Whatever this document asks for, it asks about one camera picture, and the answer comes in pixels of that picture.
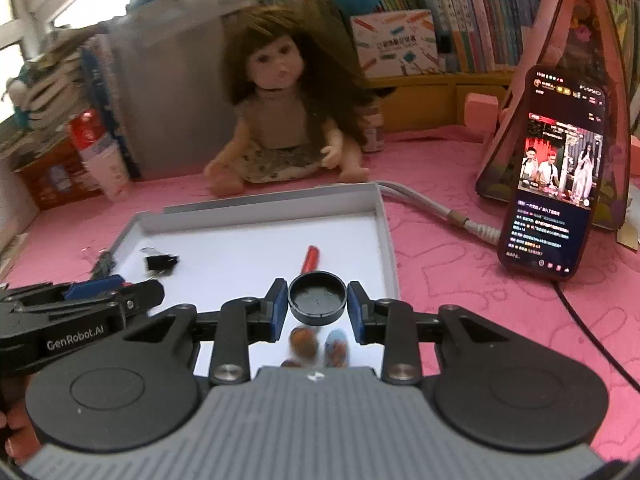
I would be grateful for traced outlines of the colourful patterned white box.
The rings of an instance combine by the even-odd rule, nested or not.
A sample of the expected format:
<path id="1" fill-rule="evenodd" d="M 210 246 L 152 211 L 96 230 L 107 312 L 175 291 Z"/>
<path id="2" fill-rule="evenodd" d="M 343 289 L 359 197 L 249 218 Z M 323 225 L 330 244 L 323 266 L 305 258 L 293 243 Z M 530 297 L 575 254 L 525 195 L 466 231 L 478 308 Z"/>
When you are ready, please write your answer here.
<path id="1" fill-rule="evenodd" d="M 361 70 L 368 79 L 440 72 L 430 10 L 352 16 L 350 26 Z"/>

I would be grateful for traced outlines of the pink rabbit-pattern table mat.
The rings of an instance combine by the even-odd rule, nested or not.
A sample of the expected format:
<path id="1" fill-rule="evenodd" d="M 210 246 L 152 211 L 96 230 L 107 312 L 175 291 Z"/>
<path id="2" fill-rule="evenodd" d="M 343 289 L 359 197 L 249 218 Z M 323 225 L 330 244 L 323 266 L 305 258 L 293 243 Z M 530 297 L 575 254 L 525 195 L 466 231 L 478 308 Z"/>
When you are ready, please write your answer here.
<path id="1" fill-rule="evenodd" d="M 40 214 L 10 272 L 14 285 L 81 280 L 82 251 L 110 246 L 141 211 L 197 203 L 208 196 L 200 174 L 139 183 L 119 203 L 92 198 Z M 594 439 L 605 458 L 639 453 L 639 256 L 611 233 L 593 232 L 582 264 L 560 292 L 504 270 L 495 252 L 415 209 L 385 206 L 401 296 L 421 311 L 460 304 L 593 368 L 610 392 Z"/>

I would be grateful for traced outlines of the small black binder clip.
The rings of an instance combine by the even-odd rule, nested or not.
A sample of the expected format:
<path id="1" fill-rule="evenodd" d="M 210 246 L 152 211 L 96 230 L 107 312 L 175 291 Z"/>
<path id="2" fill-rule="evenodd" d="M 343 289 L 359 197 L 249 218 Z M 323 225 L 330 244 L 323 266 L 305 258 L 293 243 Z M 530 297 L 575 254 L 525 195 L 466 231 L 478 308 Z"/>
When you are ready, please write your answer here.
<path id="1" fill-rule="evenodd" d="M 102 278 L 108 278 L 112 274 L 115 260 L 109 250 L 97 250 L 87 246 L 81 249 L 81 255 L 90 266 L 90 278 L 92 280 L 102 280 Z"/>

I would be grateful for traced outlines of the stack of books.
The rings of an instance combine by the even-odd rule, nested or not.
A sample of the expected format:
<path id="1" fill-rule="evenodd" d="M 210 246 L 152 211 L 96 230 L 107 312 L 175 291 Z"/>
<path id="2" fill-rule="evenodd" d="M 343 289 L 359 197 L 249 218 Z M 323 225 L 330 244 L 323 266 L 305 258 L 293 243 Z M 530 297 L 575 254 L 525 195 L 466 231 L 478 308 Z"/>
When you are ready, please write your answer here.
<path id="1" fill-rule="evenodd" d="M 1 125 L 1 157 L 38 151 L 58 138 L 68 122 L 90 107 L 80 48 L 104 32 L 102 23 L 58 28 L 40 55 L 26 61 L 6 82 L 13 115 Z"/>

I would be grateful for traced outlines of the brown acorn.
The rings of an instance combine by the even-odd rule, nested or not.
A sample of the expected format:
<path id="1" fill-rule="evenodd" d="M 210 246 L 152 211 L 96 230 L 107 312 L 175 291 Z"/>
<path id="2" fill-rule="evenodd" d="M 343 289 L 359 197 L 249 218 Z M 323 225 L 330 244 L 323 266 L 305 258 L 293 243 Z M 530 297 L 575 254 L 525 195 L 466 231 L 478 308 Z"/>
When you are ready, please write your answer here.
<path id="1" fill-rule="evenodd" d="M 292 352 L 305 361 L 315 361 L 318 356 L 318 338 L 314 330 L 299 326 L 288 337 Z"/>
<path id="2" fill-rule="evenodd" d="M 287 360 L 284 360 L 284 361 L 281 363 L 281 367 L 286 367 L 286 368 L 299 368 L 299 367 L 302 367 L 302 364 L 300 364 L 300 363 L 299 363 L 299 362 L 297 362 L 297 361 L 287 359 Z"/>

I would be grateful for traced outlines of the blue bear hair clip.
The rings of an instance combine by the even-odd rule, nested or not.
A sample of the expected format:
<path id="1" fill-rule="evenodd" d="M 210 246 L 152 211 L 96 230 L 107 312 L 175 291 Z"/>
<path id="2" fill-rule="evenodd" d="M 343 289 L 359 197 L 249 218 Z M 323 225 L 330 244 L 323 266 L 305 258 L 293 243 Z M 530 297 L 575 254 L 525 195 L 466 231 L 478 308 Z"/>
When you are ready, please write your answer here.
<path id="1" fill-rule="evenodd" d="M 324 366 L 346 367 L 348 365 L 348 340 L 342 330 L 332 330 L 324 342 Z"/>

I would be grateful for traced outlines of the grey metal box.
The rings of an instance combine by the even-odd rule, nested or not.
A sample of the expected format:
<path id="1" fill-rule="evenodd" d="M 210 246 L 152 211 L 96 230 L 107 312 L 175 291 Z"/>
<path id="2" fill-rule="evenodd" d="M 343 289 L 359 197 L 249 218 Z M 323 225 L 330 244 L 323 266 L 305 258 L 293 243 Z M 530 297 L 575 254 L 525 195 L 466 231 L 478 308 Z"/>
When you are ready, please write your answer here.
<path id="1" fill-rule="evenodd" d="M 231 139 L 222 52 L 228 28 L 253 2 L 156 0 L 111 26 L 110 88 L 143 179 L 200 172 Z"/>

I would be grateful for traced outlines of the smartphone with lit screen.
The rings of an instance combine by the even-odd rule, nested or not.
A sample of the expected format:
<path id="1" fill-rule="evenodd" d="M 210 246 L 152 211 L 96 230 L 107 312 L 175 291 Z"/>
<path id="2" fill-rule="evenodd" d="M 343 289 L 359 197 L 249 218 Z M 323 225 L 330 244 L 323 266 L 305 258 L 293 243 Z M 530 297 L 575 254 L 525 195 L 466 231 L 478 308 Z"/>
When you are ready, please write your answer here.
<path id="1" fill-rule="evenodd" d="M 567 281 L 596 210 L 608 97 L 587 76 L 536 65 L 526 75 L 524 112 L 498 258 L 510 270 Z"/>

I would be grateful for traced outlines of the large black binder clip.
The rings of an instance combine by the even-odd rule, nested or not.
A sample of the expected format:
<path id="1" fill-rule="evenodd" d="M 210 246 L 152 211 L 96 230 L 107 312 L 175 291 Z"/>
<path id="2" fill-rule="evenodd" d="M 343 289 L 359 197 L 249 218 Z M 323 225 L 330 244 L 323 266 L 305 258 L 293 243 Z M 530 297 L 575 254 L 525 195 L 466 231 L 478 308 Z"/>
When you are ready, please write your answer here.
<path id="1" fill-rule="evenodd" d="M 178 256 L 160 252 L 154 247 L 143 247 L 141 252 L 143 254 L 145 271 L 150 275 L 171 274 L 180 261 Z"/>

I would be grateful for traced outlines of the red soda can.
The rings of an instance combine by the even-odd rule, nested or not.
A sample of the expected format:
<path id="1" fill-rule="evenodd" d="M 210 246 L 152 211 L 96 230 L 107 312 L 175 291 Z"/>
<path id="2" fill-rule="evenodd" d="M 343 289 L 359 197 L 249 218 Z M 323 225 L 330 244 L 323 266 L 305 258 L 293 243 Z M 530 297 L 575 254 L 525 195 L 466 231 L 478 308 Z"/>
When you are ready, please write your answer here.
<path id="1" fill-rule="evenodd" d="M 68 122 L 70 142 L 82 160 L 90 160 L 109 148 L 114 139 L 103 125 L 99 112 L 87 108 Z"/>

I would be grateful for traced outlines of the red plastic basket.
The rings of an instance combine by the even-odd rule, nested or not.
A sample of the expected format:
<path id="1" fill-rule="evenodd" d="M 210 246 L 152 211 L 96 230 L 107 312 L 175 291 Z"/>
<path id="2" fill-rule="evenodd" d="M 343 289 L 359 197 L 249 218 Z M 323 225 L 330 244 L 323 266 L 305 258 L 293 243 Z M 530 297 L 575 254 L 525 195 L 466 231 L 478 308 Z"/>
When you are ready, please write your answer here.
<path id="1" fill-rule="evenodd" d="M 37 157 L 26 158 L 13 172 L 24 183 L 40 210 L 102 194 L 98 182 L 82 164 L 69 138 L 59 140 Z"/>

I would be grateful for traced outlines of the yellow wooden box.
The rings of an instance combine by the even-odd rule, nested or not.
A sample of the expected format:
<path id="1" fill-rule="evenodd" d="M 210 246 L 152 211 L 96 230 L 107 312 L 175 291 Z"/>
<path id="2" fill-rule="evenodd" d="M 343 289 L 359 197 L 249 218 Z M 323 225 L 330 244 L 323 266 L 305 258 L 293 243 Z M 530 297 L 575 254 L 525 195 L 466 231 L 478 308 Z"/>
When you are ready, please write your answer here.
<path id="1" fill-rule="evenodd" d="M 375 78 L 367 85 L 379 97 L 386 133 L 462 125 L 469 93 L 495 96 L 502 102 L 511 72 L 444 73 Z"/>

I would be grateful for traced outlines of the black round lid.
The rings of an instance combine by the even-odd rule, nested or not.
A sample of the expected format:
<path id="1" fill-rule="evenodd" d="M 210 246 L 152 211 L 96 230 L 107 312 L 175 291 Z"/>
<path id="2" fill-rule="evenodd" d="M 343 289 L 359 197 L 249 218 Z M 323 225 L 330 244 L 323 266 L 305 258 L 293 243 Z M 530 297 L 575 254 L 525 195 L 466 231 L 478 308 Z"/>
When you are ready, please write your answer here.
<path id="1" fill-rule="evenodd" d="M 312 271 L 300 274 L 288 286 L 288 305 L 306 325 L 326 326 L 343 314 L 347 301 L 344 282 L 335 274 Z"/>

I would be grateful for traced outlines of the white paper cup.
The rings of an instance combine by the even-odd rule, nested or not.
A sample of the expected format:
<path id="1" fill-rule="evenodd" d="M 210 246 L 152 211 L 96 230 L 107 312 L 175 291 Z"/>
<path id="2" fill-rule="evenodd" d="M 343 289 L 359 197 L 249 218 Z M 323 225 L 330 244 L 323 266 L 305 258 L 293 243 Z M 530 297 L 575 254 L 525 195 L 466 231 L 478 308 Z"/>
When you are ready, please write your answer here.
<path id="1" fill-rule="evenodd" d="M 116 141 L 86 148 L 80 152 L 80 158 L 111 202 L 123 200 L 130 194 L 132 182 Z"/>

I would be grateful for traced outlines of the brown-haired doll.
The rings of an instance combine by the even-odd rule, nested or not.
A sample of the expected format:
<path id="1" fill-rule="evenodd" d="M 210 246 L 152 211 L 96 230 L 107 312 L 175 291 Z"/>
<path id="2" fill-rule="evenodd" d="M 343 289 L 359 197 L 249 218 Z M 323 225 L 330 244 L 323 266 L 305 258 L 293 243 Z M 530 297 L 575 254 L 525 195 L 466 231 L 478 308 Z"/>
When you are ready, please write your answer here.
<path id="1" fill-rule="evenodd" d="M 333 41 L 285 6 L 245 10 L 224 45 L 222 80 L 236 122 L 206 165 L 209 192 L 299 180 L 334 170 L 343 183 L 370 178 L 362 148 L 373 94 Z"/>

